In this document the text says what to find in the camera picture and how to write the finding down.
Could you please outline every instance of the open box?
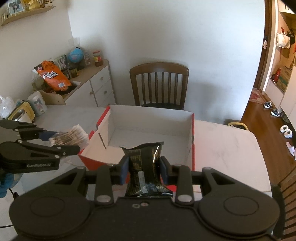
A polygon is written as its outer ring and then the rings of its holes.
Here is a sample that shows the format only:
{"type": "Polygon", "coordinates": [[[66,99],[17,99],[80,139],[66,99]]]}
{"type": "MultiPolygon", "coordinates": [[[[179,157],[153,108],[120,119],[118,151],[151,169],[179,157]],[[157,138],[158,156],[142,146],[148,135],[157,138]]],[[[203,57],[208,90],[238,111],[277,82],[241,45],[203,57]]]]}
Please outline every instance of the open box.
{"type": "Polygon", "coordinates": [[[182,110],[111,105],[89,135],[89,145],[79,154],[89,170],[118,164],[124,156],[120,147],[133,148],[149,142],[164,142],[161,156],[171,165],[195,170],[194,114],[182,110]]]}

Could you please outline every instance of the marble tabletop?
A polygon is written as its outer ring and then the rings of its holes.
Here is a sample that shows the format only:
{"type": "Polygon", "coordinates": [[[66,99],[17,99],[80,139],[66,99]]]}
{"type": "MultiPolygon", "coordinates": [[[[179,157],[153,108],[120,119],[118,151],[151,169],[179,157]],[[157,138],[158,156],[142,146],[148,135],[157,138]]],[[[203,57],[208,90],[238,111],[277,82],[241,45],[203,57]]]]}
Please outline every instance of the marble tabletop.
{"type": "MultiPolygon", "coordinates": [[[[105,108],[94,107],[48,106],[47,112],[37,118],[36,124],[49,131],[66,131],[79,124],[90,133],[95,129],[104,110],[105,108]]],[[[201,171],[203,167],[212,167],[271,196],[265,162],[258,142],[251,132],[199,120],[195,120],[194,126],[196,171],[201,171]]],[[[41,140],[37,140],[36,143],[46,144],[41,140]]],[[[61,161],[60,168],[56,171],[24,174],[12,190],[23,194],[81,165],[83,163],[78,156],[67,157],[61,161]]],[[[89,187],[89,190],[94,192],[94,187],[89,187]]],[[[202,196],[199,186],[194,190],[195,198],[200,199],[202,196]]],[[[8,210],[12,201],[10,194],[0,199],[0,226],[11,224],[8,210]]],[[[14,236],[16,232],[13,227],[0,231],[1,241],[11,240],[14,236]]]]}

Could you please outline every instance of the jar with red lid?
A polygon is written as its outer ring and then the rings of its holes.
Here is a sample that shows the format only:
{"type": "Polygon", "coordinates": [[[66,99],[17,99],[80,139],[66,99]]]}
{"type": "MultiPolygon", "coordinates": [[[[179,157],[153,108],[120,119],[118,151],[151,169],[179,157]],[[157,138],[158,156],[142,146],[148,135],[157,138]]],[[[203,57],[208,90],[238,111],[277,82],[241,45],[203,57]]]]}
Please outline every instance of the jar with red lid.
{"type": "Polygon", "coordinates": [[[94,63],[97,67],[102,66],[104,64],[100,50],[94,51],[93,56],[94,56],[94,63]]]}

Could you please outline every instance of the globe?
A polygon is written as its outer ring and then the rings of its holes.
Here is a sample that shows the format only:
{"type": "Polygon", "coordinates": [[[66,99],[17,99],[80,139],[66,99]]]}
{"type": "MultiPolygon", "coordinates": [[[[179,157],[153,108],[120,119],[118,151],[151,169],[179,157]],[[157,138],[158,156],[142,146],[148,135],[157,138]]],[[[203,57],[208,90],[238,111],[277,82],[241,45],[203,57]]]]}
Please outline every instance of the globe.
{"type": "Polygon", "coordinates": [[[72,52],[69,53],[68,59],[72,63],[79,63],[81,60],[83,60],[83,51],[80,48],[74,49],[72,52]]]}

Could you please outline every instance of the gloved hand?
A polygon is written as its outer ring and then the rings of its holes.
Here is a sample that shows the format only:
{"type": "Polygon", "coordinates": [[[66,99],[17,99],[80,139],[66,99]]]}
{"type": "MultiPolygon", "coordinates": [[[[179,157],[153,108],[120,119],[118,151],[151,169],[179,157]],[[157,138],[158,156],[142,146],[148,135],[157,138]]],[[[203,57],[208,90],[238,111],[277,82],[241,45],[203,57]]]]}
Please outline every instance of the gloved hand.
{"type": "Polygon", "coordinates": [[[7,190],[13,184],[14,178],[14,175],[11,173],[4,173],[0,175],[0,198],[4,198],[6,196],[7,190]]]}

